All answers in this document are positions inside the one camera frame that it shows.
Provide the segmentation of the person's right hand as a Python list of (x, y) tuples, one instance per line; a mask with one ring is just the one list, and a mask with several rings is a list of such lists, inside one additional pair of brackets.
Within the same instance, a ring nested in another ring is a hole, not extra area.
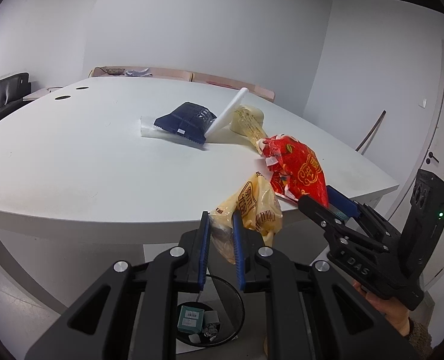
[(372, 292), (364, 291), (362, 285), (356, 280), (353, 281), (353, 287), (370, 305), (384, 315), (389, 324), (391, 324), (401, 336), (409, 335), (409, 310), (398, 299), (393, 297), (390, 300), (383, 300)]

